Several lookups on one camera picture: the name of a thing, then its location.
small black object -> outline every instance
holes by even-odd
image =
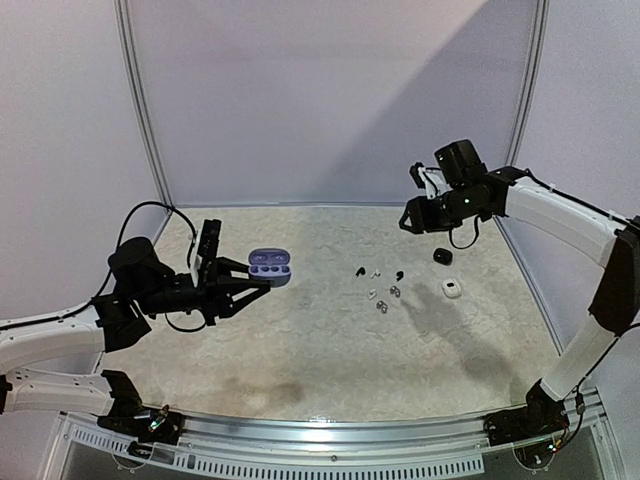
[[[436,248],[436,251],[433,252],[433,259],[442,265],[451,265],[453,253],[446,248]]]

white wall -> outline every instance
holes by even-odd
[[[409,165],[465,137],[504,164],[535,7],[132,2],[174,199],[405,202]]]
[[[112,2],[3,2],[0,14],[0,318],[87,300],[120,224],[158,197]],[[141,211],[129,233],[154,235]],[[88,359],[58,362],[86,368]],[[0,478],[36,478],[54,414],[0,417]]]
[[[640,3],[551,2],[517,166],[604,209],[640,214]],[[527,225],[507,223],[566,346],[602,270]],[[599,367],[599,387],[629,478],[640,479],[640,336]]]

black cable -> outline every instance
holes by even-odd
[[[124,232],[127,228],[127,225],[129,224],[129,220],[131,220],[131,217],[133,216],[133,214],[135,212],[137,212],[139,209],[141,209],[142,207],[146,207],[147,205],[154,205],[157,207],[163,207],[173,213],[175,213],[176,215],[178,215],[180,218],[182,218],[187,225],[189,226],[189,228],[191,229],[191,244],[189,245],[189,250],[187,251],[187,266],[189,268],[191,268],[191,252],[193,251],[193,247],[195,245],[195,241],[196,241],[196,237],[197,237],[197,232],[195,227],[193,226],[193,223],[191,222],[191,220],[189,220],[189,218],[182,213],[180,210],[178,210],[176,207],[174,207],[173,205],[167,205],[164,204],[162,202],[158,202],[155,200],[147,200],[146,202],[142,202],[139,203],[138,205],[136,205],[135,207],[133,207],[129,213],[127,214],[127,216],[124,219],[124,222],[122,222],[122,226],[120,227],[120,233],[118,234],[118,241],[116,242],[116,249],[118,247],[120,247],[120,245],[122,244],[122,238],[124,237]],[[100,288],[98,289],[98,291],[95,293],[95,295],[93,295],[91,298],[95,298],[98,297],[102,294],[102,292],[104,291],[104,289],[107,287],[107,283],[109,283],[109,278],[111,277],[111,269],[109,269],[109,271],[107,272],[107,276],[105,277],[104,281],[102,282],[102,285],[100,285]],[[39,318],[38,320],[31,320],[29,322],[22,322],[22,323],[15,323],[15,324],[10,324],[10,325],[4,325],[0,327],[0,332],[3,330],[11,330],[12,328],[17,328],[17,327],[27,327],[30,325],[38,325],[41,323],[48,323],[48,322],[54,322],[57,320],[64,320],[66,318],[69,317],[73,317],[75,315],[78,315],[81,312],[84,312],[87,308],[89,308],[91,306],[92,300],[89,300],[87,303],[85,303],[84,305],[81,305],[80,307],[76,308],[75,310],[72,310],[71,312],[65,313],[64,315],[59,315],[56,317],[47,317],[47,318]]]
[[[449,230],[449,243],[451,244],[451,246],[456,250],[466,250],[467,248],[473,247],[473,245],[478,240],[478,237],[480,236],[480,228],[478,226],[479,221],[480,221],[480,215],[477,215],[476,218],[473,220],[473,229],[475,231],[475,236],[473,237],[473,241],[465,247],[459,247],[455,243],[453,243],[453,228]]]
[[[535,183],[537,183],[538,185],[540,185],[541,187],[546,188],[547,190],[563,197],[566,198],[567,200],[571,200],[572,202],[575,202],[579,205],[582,205],[583,207],[587,207],[591,210],[593,210],[594,212],[599,213],[600,215],[603,215],[605,217],[610,218],[611,220],[618,222],[622,225],[624,225],[627,228],[630,228],[634,231],[636,231],[636,233],[640,234],[640,228],[636,227],[634,224],[632,224],[630,221],[624,219],[624,218],[620,218],[620,217],[616,217],[614,215],[610,215],[609,212],[605,212],[604,210],[602,210],[601,208],[596,207],[595,205],[590,204],[589,202],[586,202],[584,200],[581,200],[580,198],[574,197],[573,195],[569,195],[568,193],[562,192],[560,190],[556,190],[555,188],[551,188],[549,185],[547,185],[546,183],[544,183],[542,180],[538,180],[535,175],[533,174],[533,172],[531,172],[531,170],[529,170],[528,168],[524,170],[524,172],[527,174],[527,176],[529,178],[531,178],[531,180],[533,180]]]
[[[576,426],[576,429],[574,430],[573,435],[571,435],[566,442],[562,442],[560,444],[560,446],[556,449],[556,453],[564,449],[567,445],[569,445],[573,441],[574,438],[578,436],[578,432],[580,432],[580,427],[582,427],[583,420],[584,420],[584,412],[580,414],[580,419],[578,420],[578,425]]]
[[[196,328],[181,328],[181,327],[177,327],[175,326],[173,323],[171,323],[171,321],[169,320],[169,317],[167,316],[167,314],[164,314],[164,318],[167,321],[167,323],[169,324],[169,326],[171,328],[173,328],[174,330],[180,332],[180,333],[195,333],[195,332],[199,332],[200,330],[202,330],[204,327],[207,326],[207,322],[205,320],[205,322],[200,325],[199,327]]]

small metal part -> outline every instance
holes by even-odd
[[[169,405],[165,405],[164,407],[162,407],[162,410],[158,412],[158,416],[155,418],[155,420],[151,422],[151,425],[149,425],[149,431],[151,433],[155,432],[158,429],[158,427],[160,427],[160,425],[162,425],[165,422],[168,415],[169,415]]]
[[[386,303],[384,303],[382,300],[380,300],[378,303],[376,303],[376,308],[380,310],[382,313],[387,313],[389,306]]]

beige textured surface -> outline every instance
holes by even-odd
[[[192,209],[199,228],[223,221],[219,254],[242,262],[258,247],[291,252],[284,288],[217,327],[171,330],[162,317],[134,347],[105,355],[145,402],[202,413],[334,421],[456,415],[521,403],[556,358],[544,321],[495,224],[478,243],[436,264],[446,234],[397,227],[401,210],[379,207]],[[456,241],[472,237],[471,225]],[[185,271],[188,230],[173,216],[157,252]],[[358,267],[367,276],[355,277]],[[379,268],[382,276],[369,278]],[[402,297],[389,295],[395,273]],[[455,277],[461,298],[440,284]],[[378,297],[370,301],[369,289]],[[389,304],[382,315],[377,300]],[[200,319],[173,314],[174,323]]]

